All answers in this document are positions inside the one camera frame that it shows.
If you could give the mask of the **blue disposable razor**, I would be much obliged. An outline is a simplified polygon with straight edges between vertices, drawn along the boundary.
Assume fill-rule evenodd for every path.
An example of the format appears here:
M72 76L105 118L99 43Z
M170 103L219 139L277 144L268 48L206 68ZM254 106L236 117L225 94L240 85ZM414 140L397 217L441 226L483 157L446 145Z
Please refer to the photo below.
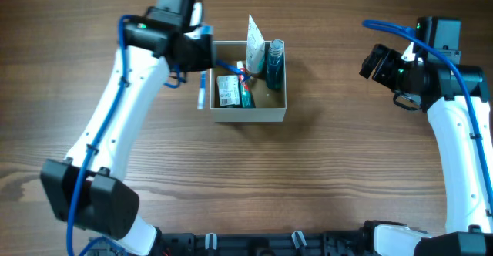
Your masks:
M216 66L219 66L219 67L222 67L238 76L242 76L243 78L240 80L241 82L246 82L250 77L251 75L248 75L245 71L242 71L241 69L235 67L235 66L232 66L230 65L229 63L221 60L221 59L216 59L215 61L215 65Z

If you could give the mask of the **blue Listerine mouthwash bottle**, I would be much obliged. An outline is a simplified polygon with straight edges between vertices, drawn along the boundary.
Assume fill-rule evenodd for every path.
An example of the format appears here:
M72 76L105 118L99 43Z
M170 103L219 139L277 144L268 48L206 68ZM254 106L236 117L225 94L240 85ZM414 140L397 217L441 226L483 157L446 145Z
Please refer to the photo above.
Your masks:
M283 52L284 47L281 39L275 39L270 43L266 64L266 84L269 89L281 89L283 79Z

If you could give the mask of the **blue white toothbrush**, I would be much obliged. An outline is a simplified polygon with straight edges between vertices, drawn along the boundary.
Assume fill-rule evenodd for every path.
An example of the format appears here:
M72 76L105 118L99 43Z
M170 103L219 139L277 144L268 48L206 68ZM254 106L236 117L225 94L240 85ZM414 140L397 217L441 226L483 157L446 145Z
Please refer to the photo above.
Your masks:
M206 76L207 76L206 70L204 70L200 73L200 90L199 90L198 99L197 99L197 109L198 110L204 109L204 103L205 103L205 99L206 99Z

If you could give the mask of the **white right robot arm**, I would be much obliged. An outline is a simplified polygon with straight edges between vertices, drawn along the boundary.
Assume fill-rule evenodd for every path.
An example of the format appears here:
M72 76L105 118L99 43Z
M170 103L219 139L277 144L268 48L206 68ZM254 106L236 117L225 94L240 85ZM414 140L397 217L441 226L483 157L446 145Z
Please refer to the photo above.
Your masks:
M428 117L441 158L447 198L445 233L367 221L355 251L377 255L492 253L490 92L478 66L460 63L459 19L423 16L413 27L380 20L363 26L409 41L400 53L376 44L360 75L387 87L396 106Z

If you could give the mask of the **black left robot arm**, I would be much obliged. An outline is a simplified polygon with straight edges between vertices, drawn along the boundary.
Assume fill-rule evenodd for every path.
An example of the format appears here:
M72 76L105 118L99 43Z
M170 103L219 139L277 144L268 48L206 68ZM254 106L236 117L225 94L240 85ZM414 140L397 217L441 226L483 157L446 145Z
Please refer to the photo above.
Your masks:
M146 114L169 79L212 68L213 31L203 0L157 0L143 15L123 15L112 75L89 123L62 160L47 160L40 180L55 217L94 231L126 254L166 255L161 230L139 216L139 196L124 180Z

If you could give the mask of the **Colgate toothpaste tube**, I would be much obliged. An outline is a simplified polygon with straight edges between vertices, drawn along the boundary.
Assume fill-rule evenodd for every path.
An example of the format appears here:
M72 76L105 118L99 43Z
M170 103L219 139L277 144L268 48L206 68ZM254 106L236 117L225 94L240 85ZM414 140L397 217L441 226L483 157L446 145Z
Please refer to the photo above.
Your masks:
M250 76L247 74L246 68L242 61L238 61L236 63L236 67L238 68L239 71L241 71L241 74L239 75L239 81L240 81L240 96L241 96L242 107L254 108L255 106L254 106L253 96L251 94L250 87L248 84L248 80L250 79Z

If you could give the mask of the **white green soap packet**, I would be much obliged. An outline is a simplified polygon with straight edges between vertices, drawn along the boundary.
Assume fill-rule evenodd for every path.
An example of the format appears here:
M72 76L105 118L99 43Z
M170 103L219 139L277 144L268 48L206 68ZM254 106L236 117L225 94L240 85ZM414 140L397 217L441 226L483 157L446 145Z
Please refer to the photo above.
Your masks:
M216 78L220 107L241 106L240 81L238 76L218 76Z

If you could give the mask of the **white lotion tube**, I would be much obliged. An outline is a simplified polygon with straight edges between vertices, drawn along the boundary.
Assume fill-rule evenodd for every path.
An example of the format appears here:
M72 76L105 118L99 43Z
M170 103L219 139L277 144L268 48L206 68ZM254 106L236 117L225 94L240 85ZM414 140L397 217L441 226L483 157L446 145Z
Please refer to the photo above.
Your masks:
M257 24L249 15L247 44L246 44L246 69L257 76L262 73L265 61L265 40Z

